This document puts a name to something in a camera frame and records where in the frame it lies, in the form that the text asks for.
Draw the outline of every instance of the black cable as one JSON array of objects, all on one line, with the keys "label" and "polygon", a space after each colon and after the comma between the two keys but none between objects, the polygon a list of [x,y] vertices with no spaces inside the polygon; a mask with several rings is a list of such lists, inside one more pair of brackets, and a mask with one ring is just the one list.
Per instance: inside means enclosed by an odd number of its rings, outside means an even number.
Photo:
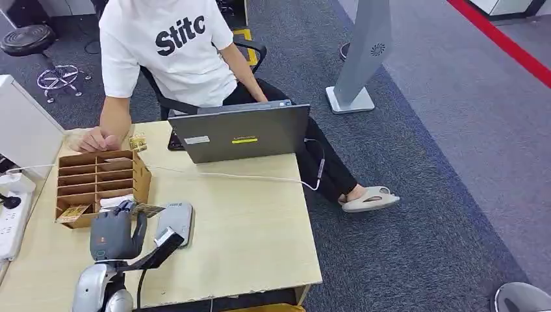
[{"label": "black cable", "polygon": [[318,169],[318,183],[321,182],[322,180],[322,176],[323,176],[323,173],[324,173],[324,166],[326,164],[326,151],[324,150],[324,146],[323,144],[316,140],[315,138],[305,138],[304,139],[304,142],[310,142],[310,141],[315,141],[316,143],[318,143],[318,146],[320,146],[320,149],[322,150],[322,159],[320,160],[320,168]]},{"label": "black cable", "polygon": [[138,291],[136,292],[136,301],[138,304],[136,311],[138,312],[142,310],[142,284],[144,282],[144,277],[146,276],[146,272],[147,270],[142,271],[142,275],[140,276],[140,281],[138,282]]},{"label": "black cable", "polygon": [[[69,8],[69,13],[71,14],[71,16],[74,16],[75,14],[73,14],[73,9],[71,8],[71,5],[69,4],[69,2],[67,0],[65,0],[65,4],[67,5],[67,7]],[[81,33],[85,36],[88,36],[88,37],[92,37],[92,39],[90,41],[88,41],[85,45],[84,45],[84,52],[88,53],[89,55],[96,55],[96,54],[99,54],[99,51],[98,52],[90,52],[88,50],[88,47],[90,47],[91,44],[93,43],[99,43],[99,38],[98,36],[94,36],[93,34],[90,34],[86,31],[84,31],[84,29],[82,28],[81,24],[80,23],[77,23],[77,28],[81,31]]]}]

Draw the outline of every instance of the electrical outlet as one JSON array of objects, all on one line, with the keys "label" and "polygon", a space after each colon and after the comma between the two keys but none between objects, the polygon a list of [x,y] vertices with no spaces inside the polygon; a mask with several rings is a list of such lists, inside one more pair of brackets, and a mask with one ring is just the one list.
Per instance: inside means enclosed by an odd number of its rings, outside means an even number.
[{"label": "electrical outlet", "polygon": [[31,211],[32,193],[9,192],[8,196],[21,198],[21,203],[13,209],[0,206],[0,261],[11,261],[19,252]]}]

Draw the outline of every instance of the white t-shirt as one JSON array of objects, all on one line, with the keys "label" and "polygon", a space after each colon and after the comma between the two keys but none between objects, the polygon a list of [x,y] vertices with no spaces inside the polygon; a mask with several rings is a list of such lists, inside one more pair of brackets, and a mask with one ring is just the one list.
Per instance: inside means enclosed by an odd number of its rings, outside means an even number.
[{"label": "white t-shirt", "polygon": [[215,0],[110,0],[99,22],[105,94],[129,98],[140,65],[162,94],[216,107],[237,86],[218,54],[233,42]]}]

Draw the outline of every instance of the black office chair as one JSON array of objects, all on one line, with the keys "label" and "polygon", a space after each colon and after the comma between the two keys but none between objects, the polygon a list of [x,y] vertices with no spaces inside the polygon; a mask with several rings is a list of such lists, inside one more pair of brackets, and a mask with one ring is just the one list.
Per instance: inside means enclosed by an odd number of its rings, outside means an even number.
[{"label": "black office chair", "polygon": [[[268,53],[266,46],[251,40],[234,40],[233,43],[238,47],[253,49],[259,53],[258,63],[252,68],[253,73],[255,73],[260,67],[260,65],[262,64],[262,62],[264,61],[264,58],[266,58],[266,54]],[[141,66],[140,69],[144,74],[144,76],[146,77],[149,84],[151,85],[151,87],[153,88],[153,91],[155,91],[155,95],[157,96],[157,101],[159,102],[159,105],[160,105],[161,120],[168,119],[168,115],[171,109],[175,111],[183,112],[189,115],[197,114],[197,109],[199,107],[164,97],[159,90],[159,86],[157,86],[157,83],[153,78],[153,74],[151,74],[151,72],[143,66]]]}]

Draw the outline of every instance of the vent on stand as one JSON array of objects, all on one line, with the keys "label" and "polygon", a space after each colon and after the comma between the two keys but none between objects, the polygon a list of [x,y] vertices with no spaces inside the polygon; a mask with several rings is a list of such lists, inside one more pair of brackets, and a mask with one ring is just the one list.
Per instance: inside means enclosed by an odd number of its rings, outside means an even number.
[{"label": "vent on stand", "polygon": [[383,54],[386,48],[387,47],[385,46],[385,44],[378,43],[374,45],[371,48],[371,56],[378,57],[379,55]]}]

